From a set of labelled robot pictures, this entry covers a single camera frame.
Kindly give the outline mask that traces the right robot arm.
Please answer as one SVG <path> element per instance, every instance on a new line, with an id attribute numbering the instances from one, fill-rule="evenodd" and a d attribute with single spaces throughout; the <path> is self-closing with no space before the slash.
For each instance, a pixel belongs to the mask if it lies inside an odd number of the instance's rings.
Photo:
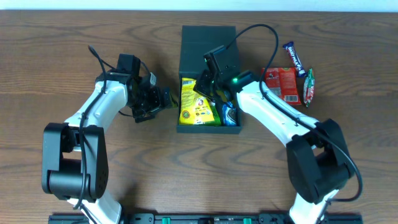
<path id="1" fill-rule="evenodd" d="M 286 148 L 289 179 L 296 198 L 289 217 L 294 223 L 322 223 L 336 194 L 358 173 L 339 125 L 319 122 L 273 94 L 250 71 L 230 74 L 205 70 L 194 90 L 212 100 L 224 93 L 230 103 L 260 121 Z"/>

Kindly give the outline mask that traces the green snack bag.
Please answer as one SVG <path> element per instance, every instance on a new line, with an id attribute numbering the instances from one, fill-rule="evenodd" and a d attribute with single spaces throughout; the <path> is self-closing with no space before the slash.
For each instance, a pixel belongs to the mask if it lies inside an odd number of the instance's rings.
<path id="1" fill-rule="evenodd" d="M 214 121 L 210 122 L 210 126 L 221 126 L 221 120 L 216 109 L 216 104 L 214 102 L 210 102 L 210 108 L 214 119 Z"/>

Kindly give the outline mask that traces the black gift box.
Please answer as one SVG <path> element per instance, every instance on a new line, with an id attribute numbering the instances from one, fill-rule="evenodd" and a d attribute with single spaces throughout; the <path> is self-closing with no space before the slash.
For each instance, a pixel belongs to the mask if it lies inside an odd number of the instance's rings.
<path id="1" fill-rule="evenodd" d="M 204 55 L 231 42 L 236 35 L 234 26 L 182 26 L 179 78 L 197 79 L 208 69 Z M 178 133 L 239 134 L 242 130 L 242 111 L 236 110 L 236 126 L 206 126 L 177 124 Z"/>

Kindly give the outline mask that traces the red snack bag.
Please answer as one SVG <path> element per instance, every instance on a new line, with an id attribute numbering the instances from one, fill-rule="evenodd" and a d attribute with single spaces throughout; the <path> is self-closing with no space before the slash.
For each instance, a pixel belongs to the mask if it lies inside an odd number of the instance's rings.
<path id="1" fill-rule="evenodd" d="M 264 78 L 268 89 L 289 105 L 302 104 L 295 72 L 294 67 L 268 68 Z"/>

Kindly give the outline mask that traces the red green candy pack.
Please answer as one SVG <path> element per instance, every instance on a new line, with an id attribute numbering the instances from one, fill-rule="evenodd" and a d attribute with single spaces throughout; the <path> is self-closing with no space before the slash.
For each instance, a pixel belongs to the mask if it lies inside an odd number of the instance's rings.
<path id="1" fill-rule="evenodd" d="M 307 76 L 305 77 L 303 85 L 303 101 L 306 107 L 309 107 L 310 103 L 313 101 L 315 91 L 315 77 L 313 69 L 308 70 Z"/>

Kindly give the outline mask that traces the yellow snack bag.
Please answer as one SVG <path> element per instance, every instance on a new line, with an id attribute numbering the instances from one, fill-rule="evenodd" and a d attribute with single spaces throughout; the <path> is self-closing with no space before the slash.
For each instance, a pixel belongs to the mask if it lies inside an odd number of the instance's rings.
<path id="1" fill-rule="evenodd" d="M 179 117 L 181 125 L 199 125 L 215 121 L 208 100 L 193 90 L 195 84 L 195 79 L 182 78 Z"/>

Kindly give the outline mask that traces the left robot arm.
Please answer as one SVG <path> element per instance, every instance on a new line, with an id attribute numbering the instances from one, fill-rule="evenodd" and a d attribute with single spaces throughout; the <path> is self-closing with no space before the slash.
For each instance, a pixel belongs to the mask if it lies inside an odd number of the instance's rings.
<path id="1" fill-rule="evenodd" d="M 170 88 L 160 88 L 150 73 L 107 72 L 83 106 L 43 133 L 42 189 L 82 211 L 89 223 L 123 223 L 122 205 L 107 190 L 109 179 L 105 133 L 124 107 L 136 123 L 176 106 Z"/>

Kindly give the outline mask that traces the blue Oreo cookie pack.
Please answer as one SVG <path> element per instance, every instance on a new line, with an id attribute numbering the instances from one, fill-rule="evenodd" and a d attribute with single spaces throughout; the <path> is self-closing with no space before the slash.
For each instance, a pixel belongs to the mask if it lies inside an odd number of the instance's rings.
<path id="1" fill-rule="evenodd" d="M 226 102 L 222 106 L 223 124 L 225 126 L 237 126 L 236 108 L 232 102 Z"/>

